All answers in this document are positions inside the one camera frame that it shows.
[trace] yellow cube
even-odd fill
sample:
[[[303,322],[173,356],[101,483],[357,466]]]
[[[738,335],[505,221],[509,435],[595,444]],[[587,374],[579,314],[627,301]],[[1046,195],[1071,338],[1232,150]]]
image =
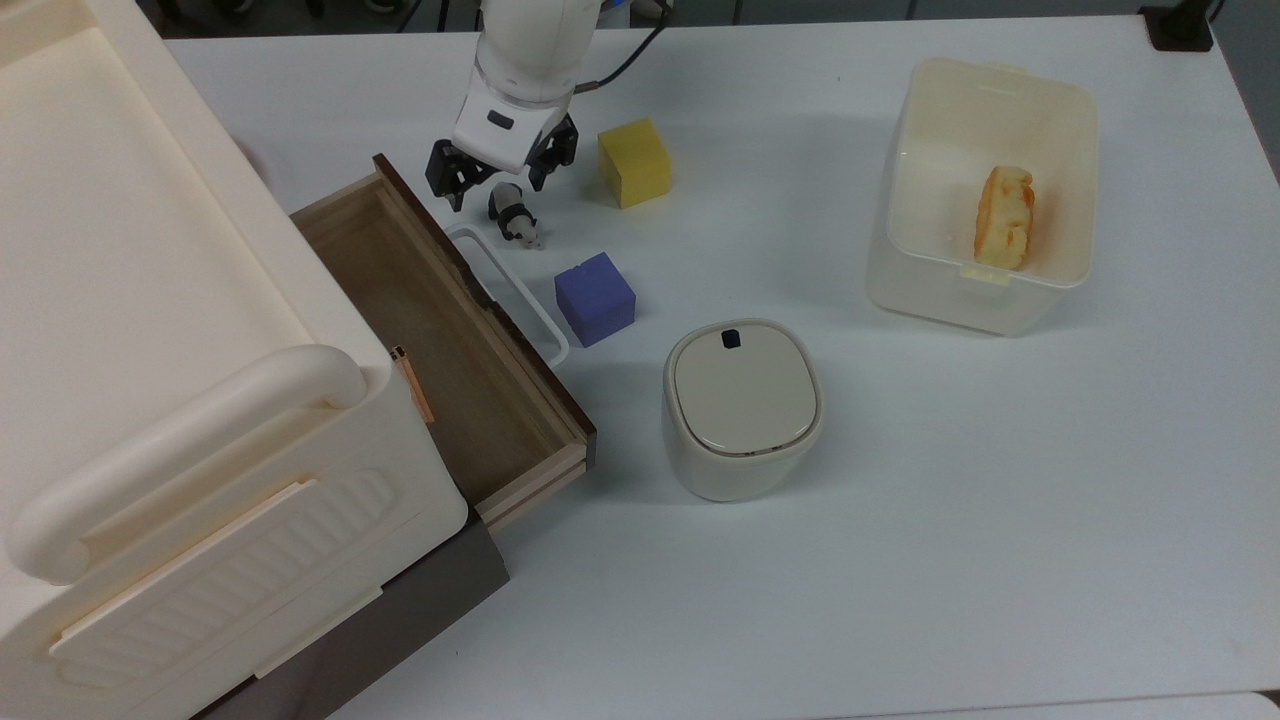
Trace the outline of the yellow cube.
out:
[[[620,208],[671,190],[671,156],[649,118],[599,135],[600,174]]]

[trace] white handle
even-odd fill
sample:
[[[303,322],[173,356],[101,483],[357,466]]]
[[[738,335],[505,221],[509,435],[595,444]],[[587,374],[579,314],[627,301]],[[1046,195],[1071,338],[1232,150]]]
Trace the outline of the white handle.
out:
[[[88,570],[81,538],[172,478],[293,407],[351,407],[367,388],[349,355],[301,345],[260,357],[93,462],[46,487],[9,527],[23,573],[68,585]]]
[[[530,307],[532,307],[534,313],[538,315],[538,319],[541,320],[544,325],[547,325],[547,332],[552,333],[552,338],[556,340],[556,346],[558,347],[558,350],[556,351],[556,355],[553,357],[545,359],[544,361],[547,363],[548,368],[554,368],[556,365],[559,365],[564,360],[564,357],[568,356],[568,338],[566,338],[564,333],[561,332],[559,325],[556,324],[556,320],[552,320],[552,316],[547,314],[547,309],[543,307],[543,304],[534,297],[534,293],[529,292],[529,288],[525,286],[525,283],[518,277],[516,277],[516,273],[511,272],[511,268],[507,266],[507,263],[502,258],[499,258],[497,252],[493,251],[493,247],[489,246],[489,242],[480,233],[480,229],[472,225],[471,223],[458,223],[454,225],[449,225],[444,231],[444,234],[449,236],[449,240],[454,242],[457,242],[457,238],[460,237],[470,237],[471,240],[476,241],[476,245],[480,246],[480,250],[484,250],[484,254],[489,256],[489,261],[493,263],[495,268],[498,268],[498,272],[502,273],[502,277],[507,279],[507,283],[511,284],[511,287],[516,288],[516,292],[518,292],[520,296],[525,299],[525,302],[529,304]]]

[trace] black cable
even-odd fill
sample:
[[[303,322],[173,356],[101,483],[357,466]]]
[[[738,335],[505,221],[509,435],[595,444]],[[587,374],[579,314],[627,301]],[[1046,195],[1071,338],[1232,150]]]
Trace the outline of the black cable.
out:
[[[655,1],[658,3],[658,6],[662,8],[662,14],[658,15],[658,26],[654,27],[653,32],[650,32],[649,36],[644,38],[644,42],[640,44],[640,47],[636,47],[635,53],[632,53],[630,58],[627,58],[626,60],[622,61],[621,65],[618,65],[618,69],[613,70],[603,79],[593,79],[590,82],[580,83],[577,87],[573,88],[573,95],[581,95],[584,92],[599,90],[605,85],[609,85],[611,82],[617,79],[617,77],[621,76],[623,70],[631,67],[631,63],[636,61],[636,58],[639,58],[640,54],[644,53],[644,49],[648,47],[649,44],[653,42],[655,37],[658,37],[658,33],[660,33],[663,29],[667,28],[667,20],[671,18],[671,5],[667,4],[667,0],[655,0]]]

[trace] open drawer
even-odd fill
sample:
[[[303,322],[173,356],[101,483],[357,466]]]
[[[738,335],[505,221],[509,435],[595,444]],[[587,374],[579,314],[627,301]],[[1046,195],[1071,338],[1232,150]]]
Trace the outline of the open drawer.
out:
[[[431,437],[492,529],[594,462],[595,427],[387,158],[292,215],[388,347],[412,360]]]

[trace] blue foam block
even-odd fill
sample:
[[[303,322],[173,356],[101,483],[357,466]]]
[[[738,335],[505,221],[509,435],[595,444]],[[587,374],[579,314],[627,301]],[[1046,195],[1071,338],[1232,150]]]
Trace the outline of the blue foam block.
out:
[[[636,293],[604,252],[556,275],[556,304],[582,347],[636,320]]]

